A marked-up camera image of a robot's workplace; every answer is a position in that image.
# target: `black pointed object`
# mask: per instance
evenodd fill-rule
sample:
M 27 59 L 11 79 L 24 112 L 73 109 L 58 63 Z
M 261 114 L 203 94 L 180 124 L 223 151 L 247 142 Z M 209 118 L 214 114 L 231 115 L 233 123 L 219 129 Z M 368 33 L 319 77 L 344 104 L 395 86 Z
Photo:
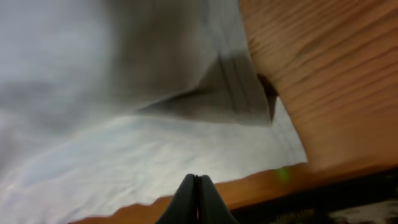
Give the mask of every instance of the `black pointed object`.
M 207 175 L 188 174 L 156 224 L 239 224 Z

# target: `brown wood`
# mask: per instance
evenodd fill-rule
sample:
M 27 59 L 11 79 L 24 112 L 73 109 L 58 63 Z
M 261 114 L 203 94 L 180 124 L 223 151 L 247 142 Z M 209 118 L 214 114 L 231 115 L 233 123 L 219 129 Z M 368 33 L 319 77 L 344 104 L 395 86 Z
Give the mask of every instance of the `brown wood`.
M 240 0 L 258 73 L 279 92 L 308 155 L 218 184 L 230 208 L 398 166 L 398 1 Z M 170 198 L 84 223 L 154 223 Z

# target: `cloth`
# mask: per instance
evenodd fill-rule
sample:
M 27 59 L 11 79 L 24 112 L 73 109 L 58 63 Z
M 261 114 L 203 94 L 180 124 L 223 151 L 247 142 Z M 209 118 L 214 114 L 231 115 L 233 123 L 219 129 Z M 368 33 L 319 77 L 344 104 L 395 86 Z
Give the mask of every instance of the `cloth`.
M 0 223 L 66 223 L 305 162 L 237 1 L 2 0 Z

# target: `wooden surface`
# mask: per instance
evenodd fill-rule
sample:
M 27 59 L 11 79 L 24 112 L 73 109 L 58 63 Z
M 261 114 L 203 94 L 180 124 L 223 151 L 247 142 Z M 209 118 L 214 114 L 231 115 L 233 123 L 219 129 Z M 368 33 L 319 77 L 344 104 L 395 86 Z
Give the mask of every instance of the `wooden surface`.
M 218 184 L 230 208 L 398 166 L 398 1 L 240 0 L 257 72 L 279 92 L 308 155 Z M 168 205 L 78 223 L 154 223 Z

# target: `folded cloth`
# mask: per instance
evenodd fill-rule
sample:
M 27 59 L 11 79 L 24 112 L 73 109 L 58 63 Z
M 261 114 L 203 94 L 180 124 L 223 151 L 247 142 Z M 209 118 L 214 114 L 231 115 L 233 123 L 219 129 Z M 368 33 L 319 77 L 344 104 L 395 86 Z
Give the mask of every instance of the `folded cloth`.
M 280 101 L 266 127 L 237 1 L 2 0 L 0 18 L 0 223 L 306 161 Z

